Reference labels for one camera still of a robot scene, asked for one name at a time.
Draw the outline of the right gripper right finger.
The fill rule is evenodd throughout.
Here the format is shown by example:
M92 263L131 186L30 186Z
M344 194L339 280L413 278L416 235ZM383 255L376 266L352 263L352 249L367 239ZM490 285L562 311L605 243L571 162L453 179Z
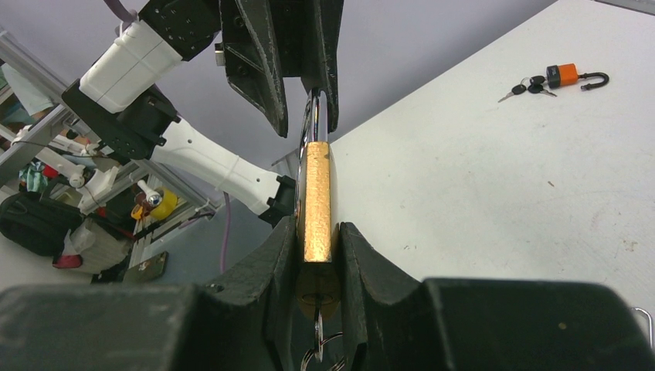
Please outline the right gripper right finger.
M628 305L599 284L427 278L340 227L349 370L652 370Z

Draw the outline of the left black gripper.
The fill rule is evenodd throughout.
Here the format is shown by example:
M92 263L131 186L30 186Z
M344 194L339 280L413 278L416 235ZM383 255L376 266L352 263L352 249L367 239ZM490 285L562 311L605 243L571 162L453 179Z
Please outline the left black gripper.
M222 44L228 84L288 136L283 77L327 96L327 122L339 119L338 40L343 0L222 1Z

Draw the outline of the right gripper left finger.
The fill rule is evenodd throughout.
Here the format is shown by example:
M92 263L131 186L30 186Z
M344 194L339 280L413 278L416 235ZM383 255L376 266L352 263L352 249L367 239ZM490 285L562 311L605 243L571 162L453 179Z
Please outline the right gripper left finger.
M27 285L1 295L3 370L290 370L296 222L197 284Z

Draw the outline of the large brass padlock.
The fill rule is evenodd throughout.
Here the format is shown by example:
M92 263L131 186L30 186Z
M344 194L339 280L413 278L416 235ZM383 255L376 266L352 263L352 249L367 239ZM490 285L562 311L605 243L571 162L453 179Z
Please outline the large brass padlock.
M334 156L328 141L327 94L307 96L299 146L296 231L299 268L295 294L309 318L329 319L341 300L336 253L338 197Z

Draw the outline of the black-headed keys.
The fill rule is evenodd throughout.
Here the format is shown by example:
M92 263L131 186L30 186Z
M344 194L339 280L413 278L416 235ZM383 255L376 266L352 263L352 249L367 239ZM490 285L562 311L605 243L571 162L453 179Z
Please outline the black-headed keys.
M510 91L498 101L498 103L502 103L511 97L525 93L543 94L548 97L557 97L556 94L545 88L545 83L546 78L544 76L537 75L534 77L526 77L522 79L519 84L513 86Z

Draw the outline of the orange padlock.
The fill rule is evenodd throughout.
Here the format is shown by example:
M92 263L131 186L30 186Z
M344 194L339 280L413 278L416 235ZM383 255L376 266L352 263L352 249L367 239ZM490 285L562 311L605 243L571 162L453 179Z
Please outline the orange padlock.
M580 86L580 90L596 90L610 82L609 75L603 72L580 73L574 63L551 65L545 69L546 83L551 89L576 85L580 80L599 79L595 83Z

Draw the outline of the small brass padlock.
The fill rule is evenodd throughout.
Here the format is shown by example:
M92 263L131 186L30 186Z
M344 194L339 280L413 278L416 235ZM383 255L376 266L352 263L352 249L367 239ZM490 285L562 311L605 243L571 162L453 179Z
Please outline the small brass padlock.
M632 307L631 311L643 323L643 328L646 330L647 341L649 347L654 350L654 319L653 316L644 308Z

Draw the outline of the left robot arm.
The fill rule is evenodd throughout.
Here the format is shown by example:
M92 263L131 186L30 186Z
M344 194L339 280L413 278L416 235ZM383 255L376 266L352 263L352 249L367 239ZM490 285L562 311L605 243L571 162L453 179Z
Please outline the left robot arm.
M149 1L139 11L108 2L119 35L63 92L65 104L112 150L185 170L276 225L294 212L295 182L240 158L196 131L157 82L213 47L228 84L288 134L283 81L298 77L327 101L338 126L341 1Z

